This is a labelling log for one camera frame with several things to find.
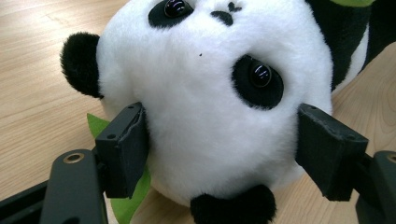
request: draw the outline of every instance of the green fabric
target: green fabric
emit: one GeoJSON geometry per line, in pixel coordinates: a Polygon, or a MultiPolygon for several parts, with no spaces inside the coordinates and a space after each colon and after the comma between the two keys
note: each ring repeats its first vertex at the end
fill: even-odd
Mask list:
{"type": "Polygon", "coordinates": [[[344,7],[368,7],[374,0],[331,0],[332,2],[344,7]]]}
{"type": "MultiPolygon", "coordinates": [[[[87,115],[87,120],[91,134],[94,138],[96,138],[110,123],[109,121],[99,119],[92,114],[87,115]]],[[[149,175],[149,169],[146,167],[142,177],[137,182],[131,199],[110,199],[114,216],[120,224],[128,224],[131,222],[134,212],[149,192],[150,181],[151,177],[149,175]]]]}

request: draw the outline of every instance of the light brown tabletop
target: light brown tabletop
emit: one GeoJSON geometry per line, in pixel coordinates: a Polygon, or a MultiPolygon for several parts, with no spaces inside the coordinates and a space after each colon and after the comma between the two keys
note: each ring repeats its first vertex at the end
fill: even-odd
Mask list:
{"type": "MultiPolygon", "coordinates": [[[[72,33],[101,34],[126,0],[0,2],[0,200],[49,178],[66,151],[93,148],[86,114],[100,102],[74,91],[59,63],[72,33]]],[[[333,97],[333,115],[370,139],[368,154],[396,150],[396,44],[333,97]]],[[[351,202],[322,198],[307,175],[276,192],[275,223],[357,223],[351,202]]],[[[151,190],[134,223],[192,223],[188,208],[151,190]]]]}

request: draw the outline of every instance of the black nose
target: black nose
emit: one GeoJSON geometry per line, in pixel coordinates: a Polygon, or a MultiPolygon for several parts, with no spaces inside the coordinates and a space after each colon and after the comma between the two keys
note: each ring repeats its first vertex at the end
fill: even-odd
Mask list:
{"type": "Polygon", "coordinates": [[[221,20],[225,25],[231,26],[233,25],[233,16],[225,11],[212,11],[210,13],[212,17],[221,20]]]}

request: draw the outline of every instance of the panda plush toy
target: panda plush toy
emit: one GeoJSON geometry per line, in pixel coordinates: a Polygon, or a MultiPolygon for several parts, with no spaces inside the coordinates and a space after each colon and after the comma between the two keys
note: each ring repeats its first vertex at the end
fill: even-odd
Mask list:
{"type": "Polygon", "coordinates": [[[266,223],[294,160],[301,103],[332,112],[396,39],[393,0],[131,0],[61,63],[109,118],[141,102],[151,185],[196,223],[266,223]]]}

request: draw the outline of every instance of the wood grain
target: wood grain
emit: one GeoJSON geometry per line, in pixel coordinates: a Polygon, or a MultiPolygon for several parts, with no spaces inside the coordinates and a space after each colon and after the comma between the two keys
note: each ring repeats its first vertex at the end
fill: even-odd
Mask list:
{"type": "MultiPolygon", "coordinates": [[[[62,153],[92,148],[86,114],[100,102],[74,91],[59,53],[78,31],[100,34],[126,0],[2,0],[0,3],[0,200],[49,177],[62,153]]],[[[333,97],[333,115],[370,139],[368,153],[396,149],[396,44],[333,97]]],[[[312,180],[276,192],[275,223],[357,223],[348,203],[322,198],[312,180]]],[[[134,223],[193,223],[188,208],[151,190],[134,223]]]]}

